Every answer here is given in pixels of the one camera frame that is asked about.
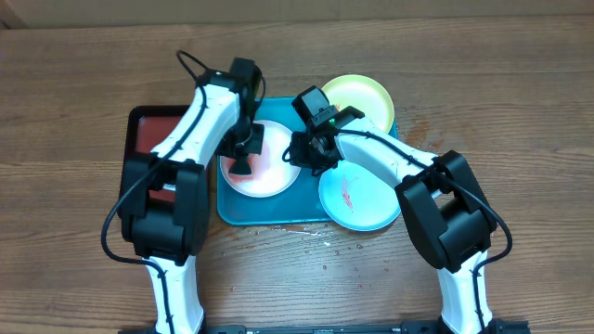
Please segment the green and pink sponge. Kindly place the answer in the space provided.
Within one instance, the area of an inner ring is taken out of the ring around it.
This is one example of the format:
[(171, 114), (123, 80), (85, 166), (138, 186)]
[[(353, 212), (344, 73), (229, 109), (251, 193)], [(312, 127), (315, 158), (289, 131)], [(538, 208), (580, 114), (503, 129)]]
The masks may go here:
[(250, 175), (252, 167), (249, 163), (249, 156), (237, 157), (228, 167), (228, 172), (235, 175)]

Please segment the white plate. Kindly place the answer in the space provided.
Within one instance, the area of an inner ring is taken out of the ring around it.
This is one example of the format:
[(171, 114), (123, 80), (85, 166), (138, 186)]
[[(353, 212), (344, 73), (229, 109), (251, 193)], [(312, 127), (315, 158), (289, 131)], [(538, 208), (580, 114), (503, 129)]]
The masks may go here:
[(265, 130), (261, 154), (250, 154), (248, 158), (252, 173), (230, 173), (234, 160), (227, 157), (219, 158), (219, 170), (225, 181), (240, 194), (266, 198), (286, 190), (296, 180), (301, 168), (282, 159), (290, 145), (291, 130), (278, 122), (260, 120), (256, 123), (262, 124)]

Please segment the light blue plate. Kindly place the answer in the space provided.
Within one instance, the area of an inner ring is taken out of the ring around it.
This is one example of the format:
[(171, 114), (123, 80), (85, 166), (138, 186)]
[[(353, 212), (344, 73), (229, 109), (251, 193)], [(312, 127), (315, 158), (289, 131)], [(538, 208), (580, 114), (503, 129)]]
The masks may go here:
[(350, 230), (371, 232), (397, 219), (394, 190), (363, 167), (340, 161), (319, 178), (318, 195), (326, 214)]

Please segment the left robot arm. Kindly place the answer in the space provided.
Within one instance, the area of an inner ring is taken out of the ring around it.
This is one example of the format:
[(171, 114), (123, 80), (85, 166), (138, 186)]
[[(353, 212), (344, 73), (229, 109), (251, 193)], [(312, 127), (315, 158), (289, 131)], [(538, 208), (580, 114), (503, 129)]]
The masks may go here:
[(196, 256), (209, 222), (207, 166), (213, 156), (233, 159), (232, 172), (251, 173), (249, 155), (263, 149), (264, 127), (254, 122), (262, 103), (260, 69), (207, 70), (173, 131), (149, 153), (124, 160), (121, 195), (114, 213), (123, 238), (147, 267), (157, 306), (153, 333), (197, 333)]

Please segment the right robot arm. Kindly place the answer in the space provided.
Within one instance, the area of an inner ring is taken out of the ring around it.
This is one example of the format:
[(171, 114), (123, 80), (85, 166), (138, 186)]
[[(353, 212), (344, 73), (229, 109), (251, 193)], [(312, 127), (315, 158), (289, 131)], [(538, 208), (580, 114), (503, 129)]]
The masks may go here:
[(367, 118), (295, 132), (282, 159), (325, 172), (354, 163), (391, 187), (411, 242), (438, 272), (439, 319), (452, 333), (487, 333), (493, 316), (486, 301), (484, 267), (491, 237), (504, 226), (469, 163), (456, 151), (442, 156), (412, 148)]

